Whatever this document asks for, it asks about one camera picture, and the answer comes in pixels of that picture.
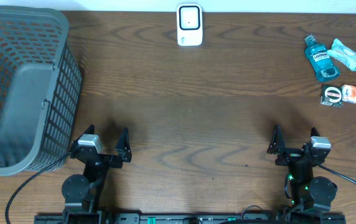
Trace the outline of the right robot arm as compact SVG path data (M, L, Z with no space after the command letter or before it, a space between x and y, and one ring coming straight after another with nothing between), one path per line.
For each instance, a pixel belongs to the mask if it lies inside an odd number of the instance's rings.
M325 162L332 145L326 137L320 136L316 128L311 129L310 140L302 148L286 147L280 126L274 127L267 153L277 156L277 166L288 167L285 186L287 198L293 203L293 210L323 214L330 211L335 199L337 186L322 176L314 176L313 168Z

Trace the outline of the teal Listerine mouthwash bottle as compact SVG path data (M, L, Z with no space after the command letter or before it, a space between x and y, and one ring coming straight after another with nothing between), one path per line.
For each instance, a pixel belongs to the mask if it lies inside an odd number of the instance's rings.
M305 56L309 60L319 82L328 82L340 76L340 71L334 65L324 44L318 43L312 34L307 34L304 37L304 43L306 45Z

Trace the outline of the mint green wipes pack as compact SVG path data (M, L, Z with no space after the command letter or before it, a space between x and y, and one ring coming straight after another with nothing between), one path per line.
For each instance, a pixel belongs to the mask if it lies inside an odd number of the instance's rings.
M328 55L342 64L352 72L356 71L356 52L345 46L339 39L335 39Z

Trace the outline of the green Zam-Buk ointment tin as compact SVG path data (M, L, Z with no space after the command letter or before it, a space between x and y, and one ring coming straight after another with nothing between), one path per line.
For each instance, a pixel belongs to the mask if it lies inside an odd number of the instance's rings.
M321 88L321 105L342 107L342 90L336 86L323 85Z

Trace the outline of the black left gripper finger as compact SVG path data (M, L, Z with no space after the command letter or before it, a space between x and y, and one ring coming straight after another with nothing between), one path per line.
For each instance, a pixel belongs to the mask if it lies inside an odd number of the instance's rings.
M93 143L94 142L95 126L89 125L84 133L77 139L77 143Z
M118 156L122 159L123 162L131 162L132 160L132 151L129 145L129 132L128 128L123 129L123 133L118 139L118 142L115 146L115 150L118 153Z

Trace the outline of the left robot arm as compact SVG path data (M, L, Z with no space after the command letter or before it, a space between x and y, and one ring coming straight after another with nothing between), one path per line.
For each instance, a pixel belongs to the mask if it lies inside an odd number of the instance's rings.
M62 185L65 210L70 213L93 213L110 169L120 169L125 162L131 162L128 128L124 128L115 146L117 155L102 154L100 137L95 134L94 125L74 142L69 156L84 163L82 174L68 177Z

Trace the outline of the orange small sachet packet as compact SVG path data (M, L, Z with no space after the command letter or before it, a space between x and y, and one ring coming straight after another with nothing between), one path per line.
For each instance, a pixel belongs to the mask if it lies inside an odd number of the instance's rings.
M342 85L342 101L356 104L356 86Z

